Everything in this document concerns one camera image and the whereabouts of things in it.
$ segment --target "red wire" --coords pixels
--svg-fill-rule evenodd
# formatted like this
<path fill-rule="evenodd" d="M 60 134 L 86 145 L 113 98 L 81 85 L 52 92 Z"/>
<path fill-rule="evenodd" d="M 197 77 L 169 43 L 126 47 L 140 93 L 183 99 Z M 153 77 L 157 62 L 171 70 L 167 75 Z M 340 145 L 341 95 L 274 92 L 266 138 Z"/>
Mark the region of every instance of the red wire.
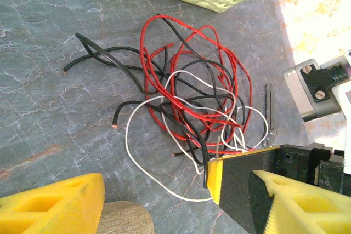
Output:
<path fill-rule="evenodd" d="M 223 61 L 223 57 L 222 57 L 222 52 L 225 52 L 226 55 L 229 58 L 229 62 L 230 62 L 230 66 L 231 66 L 231 71 L 233 73 L 233 82 L 234 82 L 234 86 L 232 87 L 231 85 L 231 80 L 229 78 L 229 76 L 225 73 L 225 71 L 219 67 L 216 64 L 212 64 L 219 72 L 220 74 L 217 76 L 219 81 L 221 82 L 221 84 L 223 85 L 224 89 L 227 89 L 231 92 L 233 92 L 235 94 L 235 97 L 237 98 L 237 95 L 239 93 L 239 89 L 238 89 L 238 85 L 237 85 L 237 79 L 236 79 L 236 70 L 237 70 L 237 64 L 239 65 L 239 67 L 243 70 L 244 74 L 246 75 L 248 82 L 249 82 L 249 86 L 250 86 L 250 101 L 249 101 L 249 105 L 252 106 L 252 83 L 251 83 L 251 79 L 250 76 L 248 74 L 248 72 L 245 70 L 243 64 L 240 62 L 240 60 L 235 56 L 235 54 L 228 49 L 225 46 L 222 46 L 220 44 L 219 41 L 219 36 L 217 34 L 217 31 L 211 26 L 211 25 L 205 25 L 200 27 L 199 29 L 196 29 L 194 27 L 191 27 L 189 25 L 187 25 L 186 23 L 173 18 L 171 16 L 168 15 L 156 15 L 151 17 L 144 25 L 142 31 L 141 31 L 141 35 L 140 35 L 140 61 L 141 64 L 143 66 L 144 69 L 144 73 L 145 73 L 145 79 L 144 79 L 144 89 L 146 91 L 149 90 L 149 84 L 151 84 L 158 92 L 160 92 L 166 99 L 168 99 L 171 102 L 171 108 L 173 111 L 173 115 L 175 117 L 175 119 L 181 124 L 183 125 L 183 123 L 181 122 L 179 116 L 180 116 L 180 112 L 181 110 L 183 110 L 184 112 L 196 117 L 197 119 L 199 119 L 205 126 L 205 128 L 201 131 L 201 134 L 206 133 L 207 131 L 219 131 L 223 128 L 223 125 L 230 125 L 232 127 L 241 127 L 239 124 L 233 123 L 231 121 L 223 121 L 221 119 L 219 119 L 220 117 L 222 117 L 221 114 L 219 113 L 211 113 L 211 114 L 199 114 L 195 111 L 193 111 L 191 108 L 189 108 L 186 104 L 184 104 L 183 102 L 181 102 L 180 100 L 178 100 L 177 98 L 175 98 L 175 88 L 174 88 L 174 81 L 175 81 L 175 76 L 172 76 L 171 81 L 169 83 L 171 90 L 170 92 L 168 90 L 166 90 L 162 83 L 158 80 L 157 74 L 155 72 L 155 69 L 152 65 L 152 60 L 155 56 L 157 56 L 160 52 L 162 52 L 165 47 L 162 47 L 158 50 L 156 50 L 155 52 L 153 52 L 151 55 L 149 54 L 147 48 L 144 46 L 144 38 L 145 38 L 145 33 L 146 33 L 146 29 L 148 28 L 148 26 L 156 19 L 168 19 L 168 20 L 172 20 L 190 30 L 192 30 L 192 33 L 185 39 L 185 41 L 190 41 L 193 37 L 195 37 L 196 35 L 199 35 L 200 37 L 204 38 L 205 40 L 209 41 L 210 43 L 214 44 L 217 48 L 218 48 L 218 56 L 219 56 L 219 61 L 222 65 L 224 65 L 224 61 Z M 209 28 L 213 31 L 216 40 L 214 41 L 213 39 L 209 38 L 208 36 L 206 36 L 202 30 L 205 28 Z M 167 45 L 167 47 L 171 47 L 173 46 L 174 43 L 170 43 Z M 177 62 L 180 58 L 181 55 L 184 54 L 192 54 L 191 51 L 189 50 L 183 50 L 185 48 L 184 43 L 180 46 L 178 52 L 173 56 L 173 58 L 171 59 L 171 66 L 170 66 L 170 73 L 172 74 L 173 72 L 175 72 L 177 70 Z M 227 102 L 228 99 L 225 99 L 223 102 L 223 106 L 225 105 L 225 103 Z M 235 105 L 231 105 L 231 107 L 225 112 L 225 114 L 229 114 L 233 107 L 235 107 Z M 166 130 L 165 125 L 157 118 L 157 116 L 155 115 L 154 111 L 149 108 L 150 114 L 152 116 L 152 118 L 155 120 L 155 122 L 164 130 Z M 249 110 L 248 112 L 248 116 L 246 119 L 246 122 L 242 128 L 243 133 L 245 133 L 247 125 L 249 123 L 249 120 L 251 118 L 251 110 Z M 184 136 L 181 136 L 179 134 L 177 134 L 174 131 L 171 131 L 172 134 L 179 140 L 186 140 L 186 138 Z M 230 134 L 230 136 L 226 139 L 226 143 L 230 142 L 232 140 L 234 136 L 234 129 L 232 129 L 232 132 Z M 195 141 L 194 139 L 191 138 L 191 140 L 195 143 L 195 145 L 198 145 L 197 141 Z M 208 142 L 206 143 L 207 146 L 209 147 L 214 147 L 217 146 L 217 142 Z M 216 153 L 215 150 L 213 149 L 208 149 L 208 151 L 210 153 Z M 237 153 L 241 153 L 241 151 L 218 151 L 218 153 L 220 154 L 237 154 Z"/>

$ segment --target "white wire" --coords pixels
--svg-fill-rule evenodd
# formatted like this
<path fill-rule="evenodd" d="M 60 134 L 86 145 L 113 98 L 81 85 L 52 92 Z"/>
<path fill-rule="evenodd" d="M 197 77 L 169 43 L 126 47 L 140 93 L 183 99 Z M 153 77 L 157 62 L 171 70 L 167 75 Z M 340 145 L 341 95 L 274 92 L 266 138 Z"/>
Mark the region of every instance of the white wire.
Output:
<path fill-rule="evenodd" d="M 168 77 L 168 80 L 167 80 L 167 82 L 166 82 L 166 84 L 165 84 L 165 88 L 168 86 L 168 84 L 169 84 L 169 82 L 170 82 L 172 76 L 175 75 L 175 74 L 177 74 L 177 73 L 180 73 L 180 72 L 187 73 L 187 74 L 193 76 L 193 77 L 194 77 L 195 79 L 197 79 L 198 81 L 202 82 L 204 85 L 206 85 L 206 86 L 208 86 L 208 87 L 210 87 L 210 88 L 213 88 L 212 85 L 206 83 L 204 80 L 198 78 L 197 76 L 195 76 L 195 75 L 192 74 L 191 72 L 184 71 L 184 70 L 179 70 L 179 71 L 173 72 L 173 73 Z M 183 101 L 184 103 L 188 104 L 189 106 L 191 106 L 191 107 L 193 107 L 193 108 L 195 108 L 195 109 L 206 109 L 206 110 L 210 110 L 210 111 L 217 112 L 217 113 L 221 114 L 222 116 L 226 117 L 226 118 L 227 118 L 227 121 L 232 121 L 232 122 L 236 123 L 236 122 L 230 117 L 230 116 L 233 115 L 234 108 L 235 108 L 234 105 L 236 104 L 235 95 L 234 95 L 231 91 L 229 91 L 229 90 L 226 90 L 226 89 L 223 89 L 223 88 L 220 88 L 220 87 L 216 87 L 216 88 L 217 88 L 218 90 L 222 90 L 222 91 L 224 91 L 224 92 L 227 92 L 227 93 L 229 93 L 229 94 L 231 94 L 231 95 L 233 96 L 233 101 L 234 101 L 234 102 L 233 102 L 233 108 L 232 108 L 232 110 L 231 110 L 231 112 L 230 112 L 229 115 L 226 115 L 226 114 L 224 114 L 224 113 L 222 113 L 222 112 L 220 112 L 220 111 L 218 111 L 218 110 L 216 110 L 216 109 L 212 109 L 212 108 L 209 108 L 209 107 L 198 107 L 198 106 L 194 106 L 194 105 L 192 105 L 191 103 L 185 101 L 184 99 L 179 98 L 179 97 L 176 97 L 176 96 L 175 96 L 175 98 L 177 98 L 177 99 Z M 191 202 L 204 202 L 204 201 L 209 201 L 209 200 L 212 199 L 211 197 L 210 197 L 210 198 L 204 198 L 204 199 L 192 199 L 192 198 L 182 197 L 182 196 L 180 196 L 180 195 L 174 193 L 172 190 L 170 190 L 170 189 L 167 188 L 164 184 L 162 184 L 160 181 L 158 181 L 156 178 L 154 178 L 150 173 L 148 173 L 143 167 L 141 167 L 141 165 L 133 158 L 133 156 L 131 155 L 131 153 L 130 153 L 130 151 L 129 151 L 129 146 L 128 146 L 128 130 L 129 130 L 129 125 L 130 125 L 130 123 L 131 123 L 131 120 L 132 120 L 134 114 L 136 113 L 136 111 L 137 111 L 139 108 L 141 108 L 143 105 L 147 104 L 148 102 L 151 102 L 151 101 L 154 101 L 154 100 L 157 100 L 157 99 L 161 99 L 161 103 L 162 103 L 162 102 L 163 102 L 163 98 L 164 98 L 164 96 L 161 95 L 161 96 L 157 96 L 157 97 L 151 98 L 151 99 L 149 99 L 149 100 L 146 100 L 146 101 L 144 101 L 143 103 L 139 104 L 139 105 L 134 109 L 134 111 L 132 112 L 131 116 L 130 116 L 129 119 L 128 119 L 127 126 L 126 126 L 126 141 L 125 141 L 125 144 L 126 144 L 127 153 L 128 153 L 128 155 L 129 155 L 130 159 L 133 161 L 133 163 L 134 163 L 142 172 L 144 172 L 144 174 L 146 174 L 149 178 L 151 178 L 153 181 L 155 181 L 156 183 L 158 183 L 158 184 L 159 184 L 162 188 L 164 188 L 168 193 L 170 193 L 170 194 L 174 195 L 175 197 L 178 197 L 178 198 L 180 198 L 180 199 L 182 199 L 182 200 L 185 200 L 185 201 L 191 201 Z M 267 137 L 267 135 L 268 135 L 268 123 L 267 123 L 267 120 L 264 118 L 263 114 L 261 114 L 257 109 L 252 108 L 252 107 L 249 107 L 249 106 L 245 106 L 245 108 L 248 108 L 248 109 L 251 109 L 251 110 L 254 110 L 254 111 L 258 112 L 258 113 L 261 115 L 261 117 L 263 118 L 264 122 L 265 122 L 265 126 L 266 126 L 266 133 L 265 133 L 265 136 L 264 136 L 264 137 L 262 138 L 262 140 L 254 147 L 254 148 L 256 148 L 256 147 Z M 169 133 L 170 136 L 172 137 L 172 139 L 173 139 L 173 140 L 175 141 L 175 143 L 178 145 L 178 147 L 180 148 L 180 150 L 181 150 L 189 159 L 192 160 L 192 162 L 193 162 L 193 164 L 194 164 L 194 166 L 195 166 L 196 172 L 197 172 L 199 175 L 202 174 L 203 171 L 202 171 L 202 172 L 199 171 L 199 168 L 198 168 L 196 162 L 194 161 L 193 157 L 190 156 L 190 155 L 182 148 L 182 146 L 180 145 L 180 143 L 178 142 L 178 140 L 177 140 L 177 139 L 175 138 L 175 136 L 172 134 L 171 130 L 169 129 L 169 127 L 168 127 L 168 125 L 167 125 L 167 123 L 166 123 L 165 115 L 164 115 L 163 113 L 161 113 L 161 115 L 162 115 L 162 119 L 163 119 L 164 125 L 165 125 L 165 127 L 166 127 L 168 133 Z M 242 130 L 241 130 L 240 128 L 238 128 L 238 130 L 239 130 L 239 132 L 240 132 L 240 134 L 241 134 L 242 140 L 240 140 L 240 139 L 237 137 L 237 135 L 234 134 L 234 137 L 235 137 L 235 147 L 233 147 L 233 146 L 228 145 L 228 144 L 225 142 L 224 138 L 223 138 L 223 133 L 224 133 L 225 126 L 226 126 L 226 124 L 223 125 L 222 132 L 221 132 L 221 140 L 222 140 L 222 142 L 223 142 L 227 147 L 229 147 L 229 148 L 231 148 L 231 149 L 236 149 L 236 150 L 238 150 L 238 151 L 245 151 L 245 152 L 246 152 L 246 150 L 245 150 L 245 140 L 244 140 L 244 135 L 243 135 L 243 133 L 242 133 Z M 238 140 L 239 144 L 242 145 L 243 149 L 239 149 L 239 148 L 237 147 L 236 140 Z"/>
<path fill-rule="evenodd" d="M 240 110 L 241 108 L 242 108 L 242 106 L 238 107 L 238 108 L 237 108 L 237 112 L 239 112 L 239 110 Z M 253 108 L 253 107 L 250 107 L 250 106 L 245 106 L 245 108 L 251 109 L 251 110 L 254 110 L 255 112 L 257 112 L 257 113 L 262 117 L 262 119 L 263 119 L 263 121 L 264 121 L 264 124 L 265 124 L 265 134 L 264 134 L 264 136 L 262 137 L 261 141 L 258 142 L 257 145 L 255 145 L 255 146 L 253 147 L 253 148 L 256 148 L 257 146 L 259 146 L 259 145 L 263 142 L 263 140 L 264 140 L 264 139 L 267 137 L 267 135 L 268 135 L 268 123 L 267 123 L 267 120 L 265 119 L 264 115 L 263 115 L 260 111 L 258 111 L 257 109 L 255 109 L 255 108 Z"/>
<path fill-rule="evenodd" d="M 157 97 L 154 97 L 154 98 L 151 98 L 149 100 L 146 100 L 144 102 L 142 102 L 141 104 L 139 104 L 135 109 L 134 111 L 132 112 L 131 116 L 129 117 L 128 119 L 128 122 L 127 122 L 127 126 L 126 126 L 126 150 L 127 150 L 127 153 L 130 157 L 130 159 L 133 161 L 133 163 L 141 170 L 144 172 L 145 175 L 147 175 L 149 178 L 151 178 L 153 181 L 155 181 L 156 183 L 158 183 L 161 187 L 163 187 L 168 193 L 174 195 L 175 197 L 178 197 L 182 200 L 185 200 L 185 201 L 191 201 L 191 202 L 203 202 L 203 201 L 209 201 L 209 200 L 212 200 L 212 197 L 210 198 L 204 198 L 204 199 L 192 199 L 192 198 L 186 198 L 186 197 L 182 197 L 176 193 L 174 193 L 172 190 L 170 190 L 169 188 L 167 188 L 164 184 L 162 184 L 161 182 L 159 182 L 156 178 L 154 178 L 151 174 L 149 174 L 149 172 L 147 172 L 143 167 L 141 167 L 140 164 L 138 164 L 138 162 L 133 158 L 133 156 L 131 155 L 130 151 L 129 151 L 129 146 L 128 146 L 128 130 L 129 130 L 129 125 L 131 123 L 131 120 L 134 116 L 134 114 L 136 113 L 136 111 L 141 108 L 144 104 L 147 104 L 148 102 L 151 102 L 151 101 L 154 101 L 154 100 L 157 100 L 157 99 L 161 99 L 163 98 L 164 96 L 157 96 Z"/>

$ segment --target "beige fabric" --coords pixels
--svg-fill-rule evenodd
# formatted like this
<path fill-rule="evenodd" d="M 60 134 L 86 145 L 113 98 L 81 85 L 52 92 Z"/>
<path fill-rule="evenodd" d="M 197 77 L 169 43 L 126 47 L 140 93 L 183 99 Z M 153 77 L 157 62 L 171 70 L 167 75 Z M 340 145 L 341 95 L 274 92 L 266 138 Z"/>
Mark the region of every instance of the beige fabric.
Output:
<path fill-rule="evenodd" d="M 151 215 L 141 205 L 127 201 L 104 205 L 97 234 L 154 234 Z"/>

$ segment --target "black plastic part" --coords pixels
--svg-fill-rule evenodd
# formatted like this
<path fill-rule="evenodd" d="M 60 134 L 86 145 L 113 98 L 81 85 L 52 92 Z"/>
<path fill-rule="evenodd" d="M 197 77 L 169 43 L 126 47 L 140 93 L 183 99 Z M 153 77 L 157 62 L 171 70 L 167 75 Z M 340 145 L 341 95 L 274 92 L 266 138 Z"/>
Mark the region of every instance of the black plastic part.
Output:
<path fill-rule="evenodd" d="M 268 171 L 311 185 L 315 185 L 316 181 L 319 187 L 351 196 L 351 176 L 343 173 L 342 162 L 330 161 L 342 159 L 341 156 L 335 157 L 331 158 L 330 149 L 323 145 L 311 144 L 308 147 L 284 145 L 224 159 L 219 206 L 248 233 L 262 233 L 265 226 L 263 221 L 267 222 L 264 215 L 269 202 L 264 196 L 255 197 L 251 194 L 255 191 L 255 186 L 250 185 L 249 181 L 253 170 Z M 262 185 L 257 185 L 257 189 L 262 189 Z"/>
<path fill-rule="evenodd" d="M 330 69 L 319 69 L 310 65 L 311 71 L 308 73 L 300 70 L 300 73 L 306 82 L 306 85 L 315 102 L 321 102 L 330 99 L 329 90 L 336 84 L 341 83 L 348 79 L 347 72 L 343 65 L 337 65 Z M 325 96 L 321 99 L 316 98 L 316 92 L 322 91 Z"/>
<path fill-rule="evenodd" d="M 253 170 L 271 172 L 275 153 L 270 149 L 255 154 L 225 159 L 219 206 L 248 233 L 256 233 L 249 202 L 249 177 Z"/>
<path fill-rule="evenodd" d="M 345 152 L 342 150 L 334 150 L 334 155 L 344 157 Z"/>
<path fill-rule="evenodd" d="M 269 196 L 265 182 L 254 172 L 250 173 L 248 180 L 248 195 L 254 228 L 257 234 L 263 234 L 274 196 Z"/>
<path fill-rule="evenodd" d="M 318 186 L 333 192 L 343 192 L 343 163 L 321 161 L 319 167 Z"/>

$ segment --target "black bracket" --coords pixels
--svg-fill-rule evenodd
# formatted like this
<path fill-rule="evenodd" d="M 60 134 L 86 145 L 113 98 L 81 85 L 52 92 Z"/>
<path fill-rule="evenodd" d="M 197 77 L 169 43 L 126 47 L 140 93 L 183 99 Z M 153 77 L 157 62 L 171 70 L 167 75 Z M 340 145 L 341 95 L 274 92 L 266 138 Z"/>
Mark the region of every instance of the black bracket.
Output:
<path fill-rule="evenodd" d="M 308 68 L 308 72 L 301 69 L 300 73 L 315 102 L 330 99 L 329 90 L 336 84 L 348 79 L 348 74 L 343 65 L 337 65 L 330 69 L 317 70 L 312 64 Z"/>

